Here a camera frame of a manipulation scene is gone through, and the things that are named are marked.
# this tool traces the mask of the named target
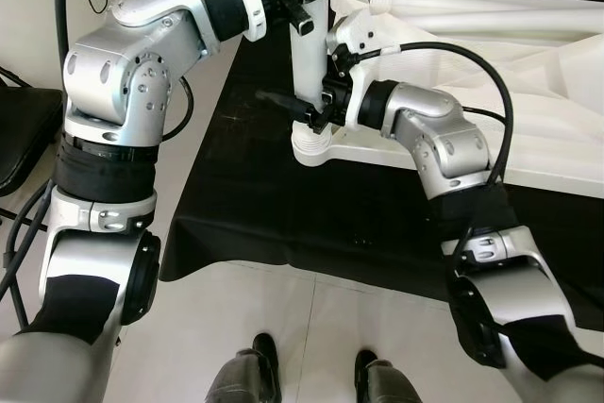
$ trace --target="trouser leg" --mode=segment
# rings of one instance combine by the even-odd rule
[[[369,403],[422,403],[415,389],[388,361],[373,361],[367,366]]]
[[[262,389],[260,356],[253,349],[237,353],[218,372],[206,396],[207,403],[259,403]]]

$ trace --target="person's foot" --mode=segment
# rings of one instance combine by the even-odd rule
[[[252,348],[255,351],[261,353],[261,355],[268,361],[268,366],[270,367],[269,373],[265,376],[266,380],[272,380],[272,382],[268,383],[269,388],[273,391],[273,398],[270,399],[270,403],[281,403],[281,386],[279,384],[279,361],[277,358],[277,347],[275,346],[275,341],[270,334],[263,332],[262,334],[258,334],[254,338],[254,342],[252,343]]]
[[[355,389],[357,390],[357,403],[369,401],[369,375],[367,365],[378,358],[376,353],[369,349],[363,349],[355,359]]]

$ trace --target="floor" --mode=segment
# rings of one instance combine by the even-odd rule
[[[196,95],[189,126],[160,151],[154,234],[164,241],[239,39],[187,75]],[[171,129],[185,111],[178,92],[168,111]],[[54,149],[24,187],[0,198],[17,210],[46,178]],[[0,226],[4,244],[10,222]],[[38,276],[44,235],[39,234],[20,274],[30,316],[39,307]],[[10,298],[0,303],[0,340],[18,330]],[[158,288],[155,304],[125,329],[116,348],[106,403],[200,402],[220,367],[253,337],[269,331],[277,340],[285,403],[355,401],[354,359],[362,347],[404,371],[426,403],[517,402],[495,370],[462,352],[445,303],[296,270],[248,262],[218,263]],[[586,349],[604,350],[600,332],[579,331]]]

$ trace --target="silver robotic arm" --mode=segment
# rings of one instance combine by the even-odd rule
[[[350,74],[354,83],[367,87],[361,103],[353,111],[349,105],[345,116],[410,151],[441,232],[449,304],[465,352],[499,369],[523,401],[601,401],[604,360],[580,349],[570,305],[530,230],[518,222],[501,179],[493,178],[497,164],[481,131],[464,118],[461,103],[447,92],[392,80],[367,82],[370,71],[357,68],[355,73],[363,57],[338,42],[339,26],[330,32],[335,72],[339,77]],[[455,52],[448,44],[424,45]],[[497,81],[500,77],[488,63],[481,66],[492,77],[495,73],[505,104],[505,84]],[[330,85],[326,78],[327,90]],[[331,104],[345,103],[336,96]],[[317,117],[310,118],[313,124]]]
[[[155,292],[160,246],[146,228],[170,94],[218,49],[204,0],[117,0],[67,56],[42,310],[0,346],[0,401],[102,400],[120,329]]]

